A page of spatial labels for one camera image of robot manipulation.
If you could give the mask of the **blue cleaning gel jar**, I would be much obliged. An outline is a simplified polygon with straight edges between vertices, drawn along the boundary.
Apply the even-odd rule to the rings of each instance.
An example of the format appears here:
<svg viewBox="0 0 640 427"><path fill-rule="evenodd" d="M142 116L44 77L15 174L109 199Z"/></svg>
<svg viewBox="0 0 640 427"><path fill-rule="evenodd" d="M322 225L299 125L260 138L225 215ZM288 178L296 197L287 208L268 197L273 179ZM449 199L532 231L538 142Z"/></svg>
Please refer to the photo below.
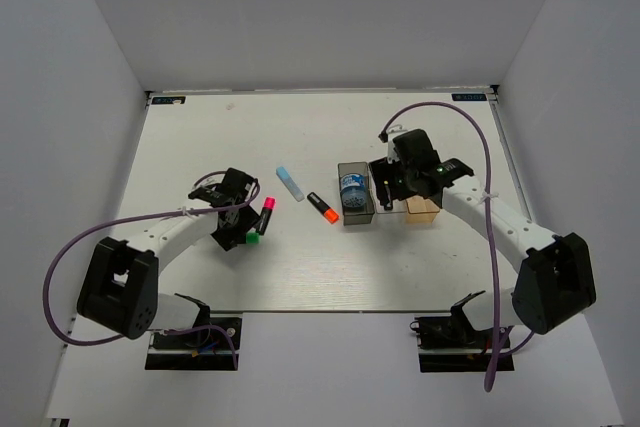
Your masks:
<svg viewBox="0 0 640 427"><path fill-rule="evenodd" d="M362 209L366 206L367 191L362 174L348 173L340 177L340 196L347 209Z"/></svg>

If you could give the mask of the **yellow highlighter marker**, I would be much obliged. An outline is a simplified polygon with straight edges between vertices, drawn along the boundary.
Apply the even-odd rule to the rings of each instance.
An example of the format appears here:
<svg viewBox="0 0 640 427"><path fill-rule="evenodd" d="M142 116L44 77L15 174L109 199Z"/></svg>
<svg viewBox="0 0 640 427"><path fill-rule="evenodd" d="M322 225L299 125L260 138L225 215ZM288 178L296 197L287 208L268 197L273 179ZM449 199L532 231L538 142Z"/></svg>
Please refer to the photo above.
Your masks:
<svg viewBox="0 0 640 427"><path fill-rule="evenodd" d="M384 192L385 192L385 201L384 201L384 210L392 211L393 210L393 196L390 191L389 182L387 180L383 181Z"/></svg>

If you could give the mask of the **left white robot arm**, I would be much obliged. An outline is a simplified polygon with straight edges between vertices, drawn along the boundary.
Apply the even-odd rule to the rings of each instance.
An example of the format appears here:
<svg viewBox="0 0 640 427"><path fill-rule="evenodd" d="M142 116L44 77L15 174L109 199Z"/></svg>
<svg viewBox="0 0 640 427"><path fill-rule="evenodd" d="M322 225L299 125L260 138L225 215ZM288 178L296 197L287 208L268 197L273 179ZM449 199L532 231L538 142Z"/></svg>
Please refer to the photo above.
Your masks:
<svg viewBox="0 0 640 427"><path fill-rule="evenodd" d="M147 331L177 331L199 346L211 334L209 307L183 294L162 294L162 271L203 238L228 252L246 242L258 223L251 207L258 180L229 168L218 182L200 180L183 208L127 239L105 237L93 252L77 301L77 312L134 340Z"/></svg>

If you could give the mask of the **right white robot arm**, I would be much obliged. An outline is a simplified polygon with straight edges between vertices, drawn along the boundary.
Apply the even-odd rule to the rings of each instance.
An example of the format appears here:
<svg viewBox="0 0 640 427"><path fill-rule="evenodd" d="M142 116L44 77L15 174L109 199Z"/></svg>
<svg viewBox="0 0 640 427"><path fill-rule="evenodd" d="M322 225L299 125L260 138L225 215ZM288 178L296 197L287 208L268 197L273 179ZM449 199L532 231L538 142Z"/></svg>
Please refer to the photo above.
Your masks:
<svg viewBox="0 0 640 427"><path fill-rule="evenodd" d="M589 248L575 233L561 236L490 196L462 161L443 161L422 129L395 132L385 157L369 165L376 197L386 210L422 197L465 222L512 266L516 283L467 296L451 309L451 331L461 344L484 338L498 319L545 335L596 301Z"/></svg>

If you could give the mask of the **green highlighter marker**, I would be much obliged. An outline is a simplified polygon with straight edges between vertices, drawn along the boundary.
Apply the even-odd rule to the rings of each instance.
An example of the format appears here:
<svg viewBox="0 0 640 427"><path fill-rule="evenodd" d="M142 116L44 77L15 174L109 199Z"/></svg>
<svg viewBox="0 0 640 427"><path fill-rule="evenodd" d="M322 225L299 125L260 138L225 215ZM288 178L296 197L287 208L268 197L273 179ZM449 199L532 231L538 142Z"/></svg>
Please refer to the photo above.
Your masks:
<svg viewBox="0 0 640 427"><path fill-rule="evenodd" d="M245 243L247 245L257 245L260 242L260 234L257 232L247 232L245 236Z"/></svg>

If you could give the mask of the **amber transparent tray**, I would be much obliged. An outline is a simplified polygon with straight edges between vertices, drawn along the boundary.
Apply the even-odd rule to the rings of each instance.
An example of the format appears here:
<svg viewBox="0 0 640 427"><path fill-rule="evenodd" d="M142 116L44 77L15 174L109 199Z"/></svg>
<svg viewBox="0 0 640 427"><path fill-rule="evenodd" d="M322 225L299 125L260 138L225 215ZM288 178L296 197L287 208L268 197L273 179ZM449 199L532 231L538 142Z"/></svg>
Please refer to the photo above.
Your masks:
<svg viewBox="0 0 640 427"><path fill-rule="evenodd" d="M430 199L414 196L406 200L407 224L431 225L439 213L440 208Z"/></svg>

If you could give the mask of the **clear transparent tray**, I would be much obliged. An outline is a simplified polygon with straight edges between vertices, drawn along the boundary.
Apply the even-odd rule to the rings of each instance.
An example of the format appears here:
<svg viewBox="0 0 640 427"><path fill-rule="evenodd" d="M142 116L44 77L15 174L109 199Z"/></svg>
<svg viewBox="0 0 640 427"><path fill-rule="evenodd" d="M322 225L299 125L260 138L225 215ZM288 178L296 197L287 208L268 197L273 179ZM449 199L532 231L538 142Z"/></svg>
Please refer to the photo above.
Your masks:
<svg viewBox="0 0 640 427"><path fill-rule="evenodd" d="M369 163L375 197L383 212L391 212L397 202L406 199L407 190L400 167L398 163L389 163L386 157Z"/></svg>

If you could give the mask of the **pink highlighter marker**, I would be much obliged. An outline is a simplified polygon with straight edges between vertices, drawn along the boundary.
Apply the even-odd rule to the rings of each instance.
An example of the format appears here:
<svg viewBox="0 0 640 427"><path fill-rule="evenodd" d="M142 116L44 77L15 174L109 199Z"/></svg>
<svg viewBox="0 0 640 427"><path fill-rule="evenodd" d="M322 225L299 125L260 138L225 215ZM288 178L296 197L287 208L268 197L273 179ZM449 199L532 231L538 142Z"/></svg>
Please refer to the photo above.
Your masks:
<svg viewBox="0 0 640 427"><path fill-rule="evenodd" d="M255 225L256 233L259 236L264 236L269 225L273 210L276 205L276 199L273 197L266 197L263 207L260 212L259 220Z"/></svg>

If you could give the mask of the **right corner label sticker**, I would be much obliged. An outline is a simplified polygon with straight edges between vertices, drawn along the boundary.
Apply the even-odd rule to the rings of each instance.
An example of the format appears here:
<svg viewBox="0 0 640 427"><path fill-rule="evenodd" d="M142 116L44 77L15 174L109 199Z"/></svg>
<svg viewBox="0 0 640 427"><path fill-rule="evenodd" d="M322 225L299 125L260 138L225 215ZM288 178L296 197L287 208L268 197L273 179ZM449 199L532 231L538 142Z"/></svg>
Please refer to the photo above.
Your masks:
<svg viewBox="0 0 640 427"><path fill-rule="evenodd" d="M452 93L454 102L486 102L487 96L484 93Z"/></svg>

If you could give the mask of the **corner label sticker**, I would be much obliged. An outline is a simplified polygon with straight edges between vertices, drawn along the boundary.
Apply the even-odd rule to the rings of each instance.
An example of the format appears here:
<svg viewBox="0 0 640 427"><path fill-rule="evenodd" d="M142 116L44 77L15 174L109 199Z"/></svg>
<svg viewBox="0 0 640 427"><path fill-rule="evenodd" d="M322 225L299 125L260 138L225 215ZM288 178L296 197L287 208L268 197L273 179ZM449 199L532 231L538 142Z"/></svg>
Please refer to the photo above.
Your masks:
<svg viewBox="0 0 640 427"><path fill-rule="evenodd" d="M486 102L487 96L484 93L452 93L454 102Z"/></svg>
<svg viewBox="0 0 640 427"><path fill-rule="evenodd" d="M185 96L154 96L152 105L181 105L186 102Z"/></svg>

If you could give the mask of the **orange highlighter marker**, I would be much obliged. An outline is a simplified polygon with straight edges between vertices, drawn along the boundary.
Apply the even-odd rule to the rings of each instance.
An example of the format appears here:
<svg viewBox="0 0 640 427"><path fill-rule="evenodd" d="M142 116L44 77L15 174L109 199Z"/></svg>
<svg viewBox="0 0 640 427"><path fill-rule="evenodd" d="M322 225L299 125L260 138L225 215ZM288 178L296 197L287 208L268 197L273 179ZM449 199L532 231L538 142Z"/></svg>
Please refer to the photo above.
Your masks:
<svg viewBox="0 0 640 427"><path fill-rule="evenodd" d="M340 219L339 214L315 192L310 192L307 195L307 200L330 224L335 224Z"/></svg>

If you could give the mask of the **left corner label sticker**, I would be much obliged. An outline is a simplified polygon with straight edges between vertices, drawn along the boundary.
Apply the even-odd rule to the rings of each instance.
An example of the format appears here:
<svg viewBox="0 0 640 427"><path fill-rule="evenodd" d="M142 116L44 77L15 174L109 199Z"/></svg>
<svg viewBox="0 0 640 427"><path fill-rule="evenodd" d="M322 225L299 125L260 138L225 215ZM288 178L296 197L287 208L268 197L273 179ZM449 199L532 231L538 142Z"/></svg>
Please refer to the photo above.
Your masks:
<svg viewBox="0 0 640 427"><path fill-rule="evenodd" d="M185 96L154 96L152 105L181 105L186 102Z"/></svg>

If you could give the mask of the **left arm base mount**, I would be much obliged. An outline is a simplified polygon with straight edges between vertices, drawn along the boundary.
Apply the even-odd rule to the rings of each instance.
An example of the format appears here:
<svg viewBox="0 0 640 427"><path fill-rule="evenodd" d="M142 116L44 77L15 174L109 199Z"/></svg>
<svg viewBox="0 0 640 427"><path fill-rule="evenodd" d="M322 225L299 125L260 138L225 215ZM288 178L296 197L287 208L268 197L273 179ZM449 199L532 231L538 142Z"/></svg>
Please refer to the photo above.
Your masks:
<svg viewBox="0 0 640 427"><path fill-rule="evenodd" d="M235 371L240 359L241 314L212 315L211 329L181 336L153 334L147 349L147 371Z"/></svg>

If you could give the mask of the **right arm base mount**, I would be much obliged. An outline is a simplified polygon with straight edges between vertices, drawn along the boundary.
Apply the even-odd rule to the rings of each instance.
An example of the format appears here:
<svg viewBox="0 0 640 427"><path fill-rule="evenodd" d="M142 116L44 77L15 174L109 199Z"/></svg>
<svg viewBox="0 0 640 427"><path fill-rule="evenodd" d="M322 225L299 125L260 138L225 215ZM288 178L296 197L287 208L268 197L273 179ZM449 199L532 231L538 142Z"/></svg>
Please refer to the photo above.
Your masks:
<svg viewBox="0 0 640 427"><path fill-rule="evenodd" d="M464 312L468 303L472 314L488 321L486 329L473 328ZM492 354L493 314L481 308L492 305L492 296L479 291L454 303L448 311L414 317L409 329L417 340L419 370L435 374L486 371Z"/></svg>

